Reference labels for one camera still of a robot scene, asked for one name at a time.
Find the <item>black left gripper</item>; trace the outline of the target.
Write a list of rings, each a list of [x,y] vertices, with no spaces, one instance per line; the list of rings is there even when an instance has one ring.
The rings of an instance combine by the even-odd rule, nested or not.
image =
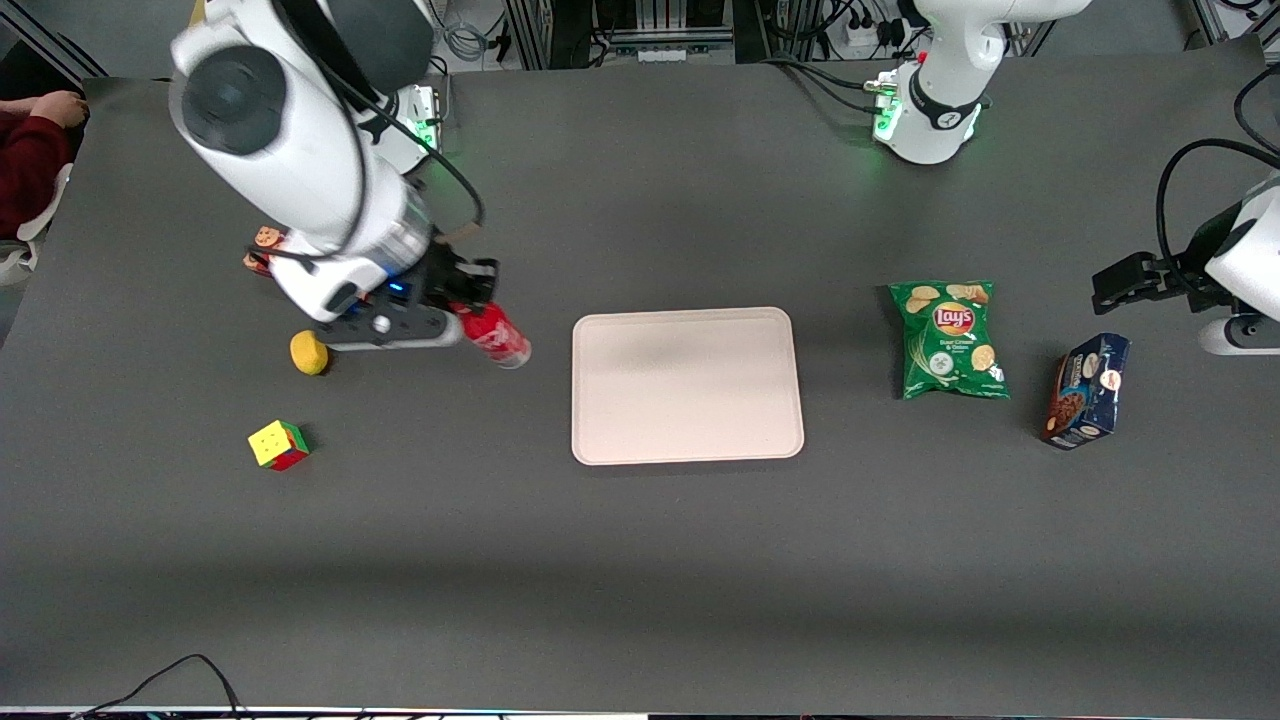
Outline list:
[[[1236,215],[1215,215],[1202,223],[1180,252],[1169,242],[1169,222],[1156,218],[1156,240],[1160,258],[1152,252],[1134,252],[1092,275],[1091,304],[1093,314],[1102,316],[1114,309],[1146,299],[1153,283],[1164,283],[1174,295],[1185,295],[1192,313],[1211,307],[1238,310],[1239,301],[1207,272],[1207,263],[1226,243]]]

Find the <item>bystander bare hand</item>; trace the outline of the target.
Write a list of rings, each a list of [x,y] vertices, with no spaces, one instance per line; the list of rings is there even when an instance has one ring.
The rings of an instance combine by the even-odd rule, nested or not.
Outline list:
[[[31,101],[29,117],[38,117],[61,127],[74,129],[90,117],[87,101],[77,92],[55,91]]]

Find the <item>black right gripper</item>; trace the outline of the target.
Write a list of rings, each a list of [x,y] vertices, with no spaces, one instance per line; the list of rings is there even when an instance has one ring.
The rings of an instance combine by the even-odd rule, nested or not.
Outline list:
[[[481,313],[493,301],[500,264],[493,258],[467,259],[449,243],[430,242],[426,254],[404,273],[410,301],[454,315]]]

